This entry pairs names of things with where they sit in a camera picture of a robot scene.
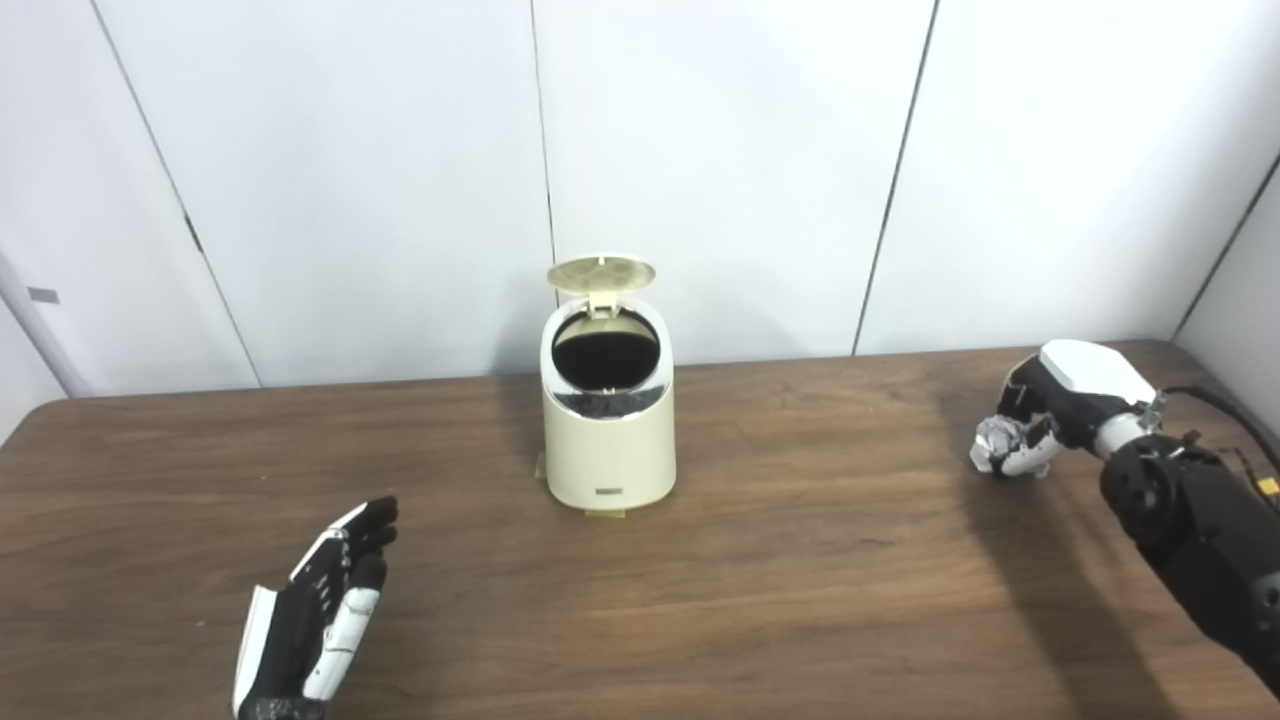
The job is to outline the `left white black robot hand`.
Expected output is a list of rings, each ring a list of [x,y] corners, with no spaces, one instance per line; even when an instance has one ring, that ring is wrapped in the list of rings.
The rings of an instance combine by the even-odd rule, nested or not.
[[[279,591],[253,588],[233,717],[328,716],[380,603],[398,516],[393,495],[361,503],[317,536]]]

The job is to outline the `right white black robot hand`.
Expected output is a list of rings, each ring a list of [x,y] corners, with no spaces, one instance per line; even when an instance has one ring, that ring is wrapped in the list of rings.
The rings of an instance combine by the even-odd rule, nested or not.
[[[1005,377],[995,415],[975,427],[974,468],[1046,477],[1064,450],[1105,461],[1160,428],[1162,396],[1115,348],[1051,340]]]

